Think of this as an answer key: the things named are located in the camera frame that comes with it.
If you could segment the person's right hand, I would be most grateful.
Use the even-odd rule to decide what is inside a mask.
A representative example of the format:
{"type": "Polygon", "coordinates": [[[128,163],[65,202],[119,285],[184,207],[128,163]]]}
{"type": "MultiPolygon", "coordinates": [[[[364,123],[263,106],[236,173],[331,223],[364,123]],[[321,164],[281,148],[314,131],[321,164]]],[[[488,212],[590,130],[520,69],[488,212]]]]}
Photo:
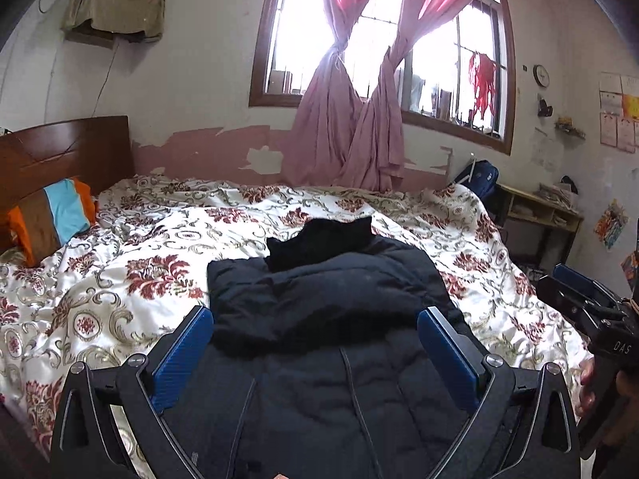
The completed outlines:
{"type": "MultiPolygon", "coordinates": [[[[593,407],[596,394],[592,382],[596,374],[595,359],[591,358],[581,364],[581,389],[579,390],[578,403],[575,408],[576,415],[582,418],[593,407]]],[[[616,387],[619,394],[628,400],[624,414],[619,418],[604,436],[602,442],[609,447],[620,447],[626,440],[638,430],[638,380],[624,372],[619,372],[616,377],[616,387]]]]}

